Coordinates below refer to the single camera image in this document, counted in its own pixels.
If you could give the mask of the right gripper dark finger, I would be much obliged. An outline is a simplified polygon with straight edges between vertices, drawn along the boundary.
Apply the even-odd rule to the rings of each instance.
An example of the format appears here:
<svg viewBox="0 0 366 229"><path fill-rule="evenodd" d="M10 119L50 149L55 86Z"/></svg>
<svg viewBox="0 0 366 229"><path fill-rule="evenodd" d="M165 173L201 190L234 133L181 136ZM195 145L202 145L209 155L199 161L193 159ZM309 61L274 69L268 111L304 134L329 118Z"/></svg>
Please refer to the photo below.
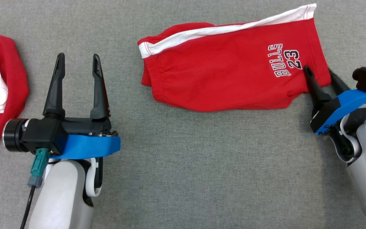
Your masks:
<svg viewBox="0 0 366 229"><path fill-rule="evenodd" d="M334 92L339 96L340 94L344 93L345 91L351 90L351 88L330 68L328 68L330 78L331 78L331 85Z"/></svg>
<svg viewBox="0 0 366 229"><path fill-rule="evenodd" d="M314 107L322 107L324 103L332 100L331 96L322 90L321 86L315 79L315 75L309 66L303 67L307 87L311 95Z"/></svg>

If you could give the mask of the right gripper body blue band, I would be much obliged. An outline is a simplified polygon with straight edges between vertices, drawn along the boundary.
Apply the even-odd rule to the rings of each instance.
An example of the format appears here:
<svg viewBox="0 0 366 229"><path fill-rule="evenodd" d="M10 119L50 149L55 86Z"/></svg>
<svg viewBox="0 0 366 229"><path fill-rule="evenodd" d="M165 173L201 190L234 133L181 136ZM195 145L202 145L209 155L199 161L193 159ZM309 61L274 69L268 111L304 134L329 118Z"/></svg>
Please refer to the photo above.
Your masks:
<svg viewBox="0 0 366 229"><path fill-rule="evenodd" d="M310 126L315 134L325 133L347 114L366 103L366 92L347 90L334 99L325 102L312 117Z"/></svg>

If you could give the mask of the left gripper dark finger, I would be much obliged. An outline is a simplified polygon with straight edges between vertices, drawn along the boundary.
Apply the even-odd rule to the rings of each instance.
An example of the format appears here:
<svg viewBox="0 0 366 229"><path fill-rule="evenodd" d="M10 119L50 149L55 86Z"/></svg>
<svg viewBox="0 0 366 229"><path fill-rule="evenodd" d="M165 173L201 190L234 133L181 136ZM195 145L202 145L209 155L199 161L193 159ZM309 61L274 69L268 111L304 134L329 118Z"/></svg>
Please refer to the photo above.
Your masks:
<svg viewBox="0 0 366 229"><path fill-rule="evenodd" d="M100 57L93 55L92 76L94 79L93 109L90 111L91 119L104 119L111 116L108 102L103 69Z"/></svg>
<svg viewBox="0 0 366 229"><path fill-rule="evenodd" d="M50 82L43 116L55 116L59 119L65 117L65 110L62 106L62 81L65 77L65 54L59 53L57 55L55 69Z"/></svg>

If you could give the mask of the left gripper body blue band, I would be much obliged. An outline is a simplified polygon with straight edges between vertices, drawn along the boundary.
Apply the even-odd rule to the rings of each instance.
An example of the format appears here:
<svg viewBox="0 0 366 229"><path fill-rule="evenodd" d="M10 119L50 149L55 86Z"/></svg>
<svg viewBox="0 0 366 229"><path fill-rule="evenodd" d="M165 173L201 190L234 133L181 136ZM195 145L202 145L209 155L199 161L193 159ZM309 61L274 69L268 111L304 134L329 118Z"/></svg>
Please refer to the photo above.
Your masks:
<svg viewBox="0 0 366 229"><path fill-rule="evenodd" d="M11 119L3 129L3 143L10 152L35 155L46 149L50 158L70 160L106 157L121 149L109 119Z"/></svg>

